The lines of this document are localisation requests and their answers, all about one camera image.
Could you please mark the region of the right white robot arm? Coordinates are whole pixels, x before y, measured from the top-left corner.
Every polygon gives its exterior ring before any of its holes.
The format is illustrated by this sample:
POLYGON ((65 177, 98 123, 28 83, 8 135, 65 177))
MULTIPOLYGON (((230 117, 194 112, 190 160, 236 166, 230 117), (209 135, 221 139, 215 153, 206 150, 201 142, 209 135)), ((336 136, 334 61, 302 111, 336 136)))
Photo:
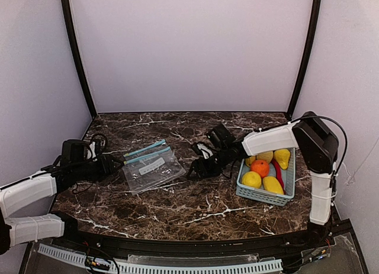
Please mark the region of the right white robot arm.
POLYGON ((223 124, 219 124, 207 134, 215 148, 212 153, 202 151, 199 142, 192 145, 199 157, 192 161, 186 177, 214 178, 221 175, 227 165, 237 160, 245 160, 267 151, 299 149, 310 172, 312 184, 311 211, 304 242, 309 246, 317 246, 331 231, 336 177, 342 164, 338 159, 338 137, 326 125, 326 121, 328 117, 308 111, 298 119, 255 129, 242 138, 236 138, 223 124))

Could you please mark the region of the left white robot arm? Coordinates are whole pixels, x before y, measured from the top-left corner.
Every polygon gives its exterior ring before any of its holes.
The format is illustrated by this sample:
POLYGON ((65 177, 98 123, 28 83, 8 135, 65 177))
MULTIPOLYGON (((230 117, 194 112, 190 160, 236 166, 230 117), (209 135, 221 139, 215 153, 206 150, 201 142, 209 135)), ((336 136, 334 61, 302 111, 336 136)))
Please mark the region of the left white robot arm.
POLYGON ((31 176, 1 188, 1 254, 10 248, 44 238, 63 237, 76 231, 77 220, 62 212, 12 218, 19 210, 55 196, 82 180, 102 181, 124 166, 112 155, 102 155, 83 162, 50 165, 31 176))

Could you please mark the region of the clear zip bag blue zipper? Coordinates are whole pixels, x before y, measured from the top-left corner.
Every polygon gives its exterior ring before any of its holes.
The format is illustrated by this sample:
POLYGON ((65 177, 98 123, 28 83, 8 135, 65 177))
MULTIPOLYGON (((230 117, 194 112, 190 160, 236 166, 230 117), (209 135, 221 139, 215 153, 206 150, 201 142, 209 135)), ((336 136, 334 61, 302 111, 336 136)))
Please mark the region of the clear zip bag blue zipper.
POLYGON ((137 195, 185 175, 170 147, 125 161, 122 168, 129 191, 137 195))

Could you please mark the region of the round yellow lemon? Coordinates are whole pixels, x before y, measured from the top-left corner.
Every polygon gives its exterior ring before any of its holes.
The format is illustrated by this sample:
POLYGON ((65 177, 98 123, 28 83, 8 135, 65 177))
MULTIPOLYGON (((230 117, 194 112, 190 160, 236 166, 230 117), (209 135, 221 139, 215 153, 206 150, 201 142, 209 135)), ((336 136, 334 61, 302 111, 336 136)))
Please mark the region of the round yellow lemon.
POLYGON ((254 171, 246 172, 242 176, 241 183, 251 188, 260 188, 262 185, 262 179, 260 174, 254 171))

